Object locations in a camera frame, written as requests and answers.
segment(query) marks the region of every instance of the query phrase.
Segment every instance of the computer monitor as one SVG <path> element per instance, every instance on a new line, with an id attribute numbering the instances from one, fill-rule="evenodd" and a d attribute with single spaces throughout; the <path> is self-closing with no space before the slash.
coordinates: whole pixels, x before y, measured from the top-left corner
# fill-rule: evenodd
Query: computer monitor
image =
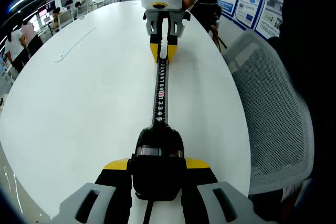
<path id="1" fill-rule="evenodd" d="M 43 8 L 43 9 L 39 9 L 38 10 L 38 16 L 41 18 L 43 15 L 47 14 L 47 9 Z"/>
<path id="2" fill-rule="evenodd" d="M 45 24 L 48 23 L 50 21 L 50 16 L 45 18 L 43 21 L 44 21 Z"/>
<path id="3" fill-rule="evenodd" d="M 61 0 L 62 7 L 72 4 L 73 0 Z"/>
<path id="4" fill-rule="evenodd" d="M 47 3 L 46 4 L 46 9 L 47 9 L 47 12 L 52 12 L 54 9 L 56 9 L 55 0 Z"/>

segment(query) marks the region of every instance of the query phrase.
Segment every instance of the person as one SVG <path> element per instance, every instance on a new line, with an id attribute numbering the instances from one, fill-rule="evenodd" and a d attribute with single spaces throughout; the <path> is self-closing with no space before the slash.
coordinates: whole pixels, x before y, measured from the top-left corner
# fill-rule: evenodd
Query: person
<path id="1" fill-rule="evenodd" d="M 87 4 L 88 5 L 88 12 L 91 12 L 94 10 L 95 6 L 93 4 L 93 1 L 92 0 L 82 0 L 82 5 L 85 5 Z"/>
<path id="2" fill-rule="evenodd" d="M 56 29 L 58 28 L 58 15 L 61 14 L 61 8 L 57 7 L 56 9 L 54 9 L 53 14 L 54 14 L 54 25 L 52 29 Z"/>
<path id="3" fill-rule="evenodd" d="M 183 8 L 189 8 L 194 1 L 183 0 Z M 314 167 L 311 176 L 319 177 L 320 182 L 330 180 L 323 171 L 328 171 L 327 167 L 330 166 L 333 156 L 331 153 L 333 148 L 330 147 L 334 139 L 334 116 L 332 114 L 334 102 L 332 101 L 333 95 L 330 93 L 331 87 L 334 86 L 331 81 L 333 64 L 327 64 L 327 62 L 322 64 L 320 61 L 322 59 L 329 61 L 328 58 L 332 56 L 332 53 L 328 51 L 330 43 L 328 36 L 324 36 L 327 34 L 323 30 L 324 26 L 317 24 L 310 15 L 307 15 L 306 10 L 311 3 L 319 2 L 321 6 L 324 6 L 323 1 L 284 0 L 280 36 L 268 39 L 268 43 L 277 51 L 286 67 L 296 91 L 304 98 L 309 108 L 314 133 Z M 316 202 L 325 202 L 322 194 L 315 195 L 315 199 L 318 199 Z M 320 217 L 323 212 L 327 212 L 320 204 L 315 205 L 315 209 L 312 205 L 310 206 L 316 216 Z"/>
<path id="4" fill-rule="evenodd" d="M 212 32 L 212 40 L 215 43 L 217 48 L 220 48 L 219 41 L 218 41 L 218 26 L 219 26 L 219 19 L 222 14 L 222 9 L 219 5 L 214 8 L 214 14 L 209 20 L 210 23 L 210 31 Z"/>
<path id="5" fill-rule="evenodd" d="M 198 20 L 198 22 L 203 26 L 203 28 L 208 33 L 211 30 L 212 20 L 214 18 L 214 13 L 218 9 L 217 0 L 194 0 L 194 6 L 191 8 L 190 12 Z"/>
<path id="6" fill-rule="evenodd" d="M 75 8 L 78 8 L 78 7 L 81 7 L 81 6 L 82 6 L 82 5 L 80 4 L 79 1 L 75 3 Z"/>
<path id="7" fill-rule="evenodd" d="M 25 36 L 19 30 L 8 32 L 5 53 L 12 66 L 20 73 L 23 65 L 29 61 L 29 56 Z"/>
<path id="8" fill-rule="evenodd" d="M 29 21 L 24 20 L 22 22 L 21 33 L 26 37 L 26 44 L 31 56 L 33 56 L 43 45 L 42 40 L 37 35 L 37 32 L 34 31 L 34 25 Z"/>

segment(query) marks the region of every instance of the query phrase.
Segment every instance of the chair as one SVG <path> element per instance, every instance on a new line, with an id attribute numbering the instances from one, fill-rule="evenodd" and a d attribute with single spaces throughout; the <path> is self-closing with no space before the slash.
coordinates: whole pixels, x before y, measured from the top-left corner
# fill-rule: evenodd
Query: chair
<path id="1" fill-rule="evenodd" d="M 86 13 L 88 13 L 88 5 L 87 4 L 78 7 L 78 9 L 77 9 L 77 18 L 79 18 L 80 16 L 85 15 Z"/>
<path id="2" fill-rule="evenodd" d="M 74 9 L 74 10 L 72 10 L 72 18 L 73 18 L 73 20 L 75 20 L 75 18 L 77 17 L 77 11 L 78 11 L 77 8 Z"/>
<path id="3" fill-rule="evenodd" d="M 66 10 L 58 15 L 58 28 L 61 30 L 72 22 L 72 10 Z"/>
<path id="4" fill-rule="evenodd" d="M 104 6 L 112 4 L 113 0 L 104 0 Z"/>
<path id="5" fill-rule="evenodd" d="M 12 82 L 8 82 L 3 76 L 0 76 L 0 97 L 4 94 L 8 94 L 12 88 L 12 85 Z"/>
<path id="6" fill-rule="evenodd" d="M 313 168 L 311 117 L 278 54 L 255 32 L 246 30 L 223 57 L 236 83 L 249 131 L 249 193 L 266 193 L 303 181 Z"/>

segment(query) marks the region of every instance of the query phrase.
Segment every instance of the yellow plastic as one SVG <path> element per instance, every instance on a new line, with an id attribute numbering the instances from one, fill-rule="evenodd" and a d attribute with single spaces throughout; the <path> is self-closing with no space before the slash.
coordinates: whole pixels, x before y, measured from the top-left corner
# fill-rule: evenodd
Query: yellow plastic
<path id="1" fill-rule="evenodd" d="M 156 44 L 156 43 L 150 43 L 149 44 L 149 46 L 151 47 L 151 51 L 152 51 L 152 54 L 153 54 L 153 56 L 154 56 L 154 60 L 155 60 L 155 62 L 157 62 L 157 56 L 158 56 L 158 53 L 157 53 L 157 51 L 158 51 L 158 49 L 159 49 L 159 44 Z"/>
<path id="2" fill-rule="evenodd" d="M 177 45 L 167 45 L 168 62 L 172 62 L 177 50 Z"/>

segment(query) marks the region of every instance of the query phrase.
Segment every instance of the desk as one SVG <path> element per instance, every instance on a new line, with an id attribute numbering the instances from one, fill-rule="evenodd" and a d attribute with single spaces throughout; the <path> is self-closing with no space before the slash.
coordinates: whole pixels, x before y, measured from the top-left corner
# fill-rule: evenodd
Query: desk
<path id="1" fill-rule="evenodd" d="M 51 217 L 65 198 L 94 183 L 105 164 L 131 157 L 152 123 L 156 63 L 143 13 L 140 1 L 121 2 L 72 22 L 36 52 L 8 95 L 0 119 L 4 152 Z M 186 156 L 204 160 L 219 181 L 248 195 L 249 138 L 236 86 L 202 26 L 194 17 L 183 22 L 169 68 L 169 125 L 180 133 Z M 142 223 L 146 201 L 132 197 L 129 223 Z M 184 223 L 180 201 L 156 202 L 151 223 Z"/>

